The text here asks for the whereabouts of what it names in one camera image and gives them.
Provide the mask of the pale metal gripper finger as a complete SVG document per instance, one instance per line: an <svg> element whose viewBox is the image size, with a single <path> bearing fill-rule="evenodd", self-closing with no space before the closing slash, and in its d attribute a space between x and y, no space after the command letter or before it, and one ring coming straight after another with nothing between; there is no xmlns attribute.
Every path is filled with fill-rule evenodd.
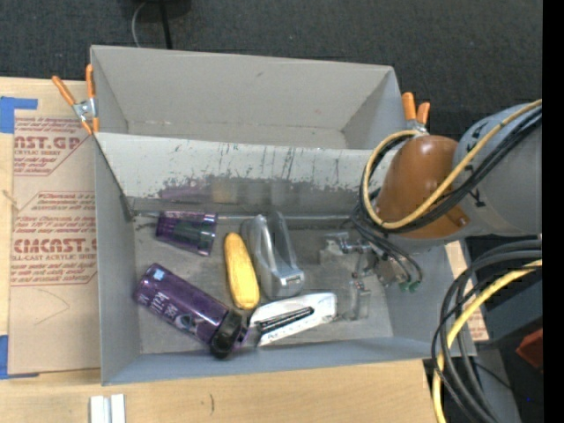
<svg viewBox="0 0 564 423"><path fill-rule="evenodd" d="M319 250L319 263L327 263L329 260L341 257L352 252L349 244L349 233L332 232L323 236L324 246Z"/></svg>
<svg viewBox="0 0 564 423"><path fill-rule="evenodd" d="M353 279L350 283L352 320L368 318L370 309L371 291L366 288L363 281Z"/></svg>

